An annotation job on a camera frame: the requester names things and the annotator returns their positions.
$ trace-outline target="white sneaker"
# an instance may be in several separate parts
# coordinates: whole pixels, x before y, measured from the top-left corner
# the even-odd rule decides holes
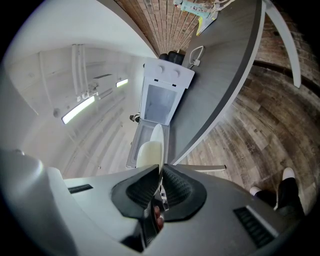
[[[290,167],[285,168],[282,175],[283,181],[288,178],[296,178],[294,170]]]
[[[259,191],[261,191],[260,188],[258,188],[257,186],[253,186],[252,188],[250,188],[250,194],[251,195],[255,195],[256,193],[258,193]]]

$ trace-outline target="fluorescent light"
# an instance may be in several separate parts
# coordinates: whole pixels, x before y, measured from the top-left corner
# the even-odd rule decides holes
[[[128,79],[125,79],[125,80],[122,80],[122,81],[120,81],[120,82],[117,82],[117,83],[116,83],[116,87],[123,86],[123,85],[125,85],[126,83],[128,83]]]
[[[62,121],[66,125],[69,123],[69,121],[74,118],[76,115],[78,115],[83,109],[85,109],[87,106],[89,106],[91,103],[95,101],[95,96],[92,96],[85,101],[81,102],[78,106],[76,106],[74,109],[72,109],[69,113],[67,113],[64,117],[62,117]]]

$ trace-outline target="wooden floor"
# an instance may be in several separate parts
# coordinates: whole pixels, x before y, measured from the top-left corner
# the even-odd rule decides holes
[[[223,119],[181,164],[226,165],[208,174],[274,192],[291,167],[308,213],[320,182],[320,99],[285,75],[253,66]]]

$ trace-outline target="white appliance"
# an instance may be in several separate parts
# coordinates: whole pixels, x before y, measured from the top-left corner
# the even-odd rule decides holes
[[[135,168],[140,147],[150,141],[157,124],[164,132],[164,155],[167,162],[170,121],[189,88],[195,72],[181,65],[155,58],[144,64],[144,81],[140,102],[140,122],[132,141],[126,166]]]
[[[147,58],[140,118],[168,126],[195,72],[181,65]]]

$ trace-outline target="ceiling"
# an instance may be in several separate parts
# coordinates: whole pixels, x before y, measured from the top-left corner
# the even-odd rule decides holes
[[[146,60],[123,52],[86,48],[88,82],[104,74],[113,74],[114,80],[99,81],[101,99],[96,97],[94,103],[64,124],[62,117],[79,104],[71,56],[71,47],[42,52],[45,83],[38,53],[9,65],[7,80],[0,75],[0,82],[7,84],[2,93],[2,105],[6,107],[0,109],[0,116],[6,120],[1,127],[1,145],[21,149],[45,166],[59,169],[64,178],[124,171],[138,125],[129,116],[140,108]],[[128,83],[116,87],[119,77],[128,78]]]
[[[108,5],[115,5],[121,13],[115,14],[114,7],[108,8]],[[13,63],[39,51],[72,44],[155,58],[143,34],[142,38],[139,31],[136,32],[124,21],[128,19],[121,18],[122,15],[128,17],[113,1],[102,4],[95,0],[47,0],[33,12],[15,36],[6,62]]]

